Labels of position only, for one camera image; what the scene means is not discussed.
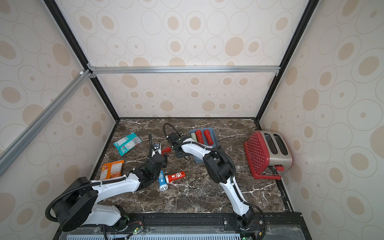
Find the blue storage tray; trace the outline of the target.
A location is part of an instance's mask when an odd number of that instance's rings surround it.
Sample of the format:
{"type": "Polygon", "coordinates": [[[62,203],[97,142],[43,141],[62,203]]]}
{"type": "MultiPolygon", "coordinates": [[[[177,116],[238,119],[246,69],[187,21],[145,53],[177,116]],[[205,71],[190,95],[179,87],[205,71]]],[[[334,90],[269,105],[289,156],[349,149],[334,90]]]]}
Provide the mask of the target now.
{"type": "MultiPolygon", "coordinates": [[[[194,136],[196,141],[198,139],[202,139],[203,141],[201,142],[202,145],[209,146],[209,147],[216,147],[219,145],[215,130],[213,128],[200,128],[200,129],[194,129],[189,131],[190,136],[194,136]]],[[[193,155],[194,156],[194,161],[196,164],[203,164],[204,161],[202,159],[203,155],[198,153],[197,149],[198,146],[196,144],[192,144],[194,147],[193,153],[196,153],[198,155],[193,155]]]]}

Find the red flashlight diagonal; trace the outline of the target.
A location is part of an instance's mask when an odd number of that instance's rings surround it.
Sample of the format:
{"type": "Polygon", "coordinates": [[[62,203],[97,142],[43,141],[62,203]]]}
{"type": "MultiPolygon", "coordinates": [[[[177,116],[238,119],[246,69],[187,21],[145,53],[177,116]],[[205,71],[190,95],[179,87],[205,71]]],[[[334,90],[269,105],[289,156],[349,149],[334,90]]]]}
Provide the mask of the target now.
{"type": "Polygon", "coordinates": [[[211,137],[211,132],[209,130],[204,130],[204,135],[206,137],[207,143],[209,146],[212,146],[214,144],[214,141],[211,137]]]}

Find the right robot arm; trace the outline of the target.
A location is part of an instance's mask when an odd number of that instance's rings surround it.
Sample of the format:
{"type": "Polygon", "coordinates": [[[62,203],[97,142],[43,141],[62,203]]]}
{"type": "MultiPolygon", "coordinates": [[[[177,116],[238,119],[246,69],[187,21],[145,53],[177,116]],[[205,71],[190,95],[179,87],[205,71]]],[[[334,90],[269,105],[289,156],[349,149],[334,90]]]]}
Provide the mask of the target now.
{"type": "Polygon", "coordinates": [[[237,224],[242,230],[248,229],[254,219],[257,210],[261,214],[258,221],[262,229],[266,229],[265,215],[260,207],[246,201],[236,181],[236,167],[225,150],[215,144],[210,130],[196,130],[190,135],[181,134],[170,123],[163,125],[163,132],[178,158],[194,156],[201,159],[213,182],[219,184],[232,204],[233,212],[237,216],[237,224]]]}

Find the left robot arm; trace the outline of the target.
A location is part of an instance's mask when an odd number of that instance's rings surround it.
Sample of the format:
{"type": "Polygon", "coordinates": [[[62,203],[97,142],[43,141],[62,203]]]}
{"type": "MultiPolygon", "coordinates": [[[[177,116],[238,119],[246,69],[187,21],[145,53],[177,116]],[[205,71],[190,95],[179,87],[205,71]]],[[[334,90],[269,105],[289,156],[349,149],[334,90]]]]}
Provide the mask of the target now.
{"type": "Polygon", "coordinates": [[[101,201],[124,194],[141,191],[159,179],[168,164],[168,154],[161,144],[149,143],[147,161],[121,177],[89,181],[85,177],[75,180],[46,208],[45,217],[59,223],[60,230],[70,232],[80,226],[101,225],[116,231],[124,231],[129,216],[119,206],[100,205],[101,201]]]}

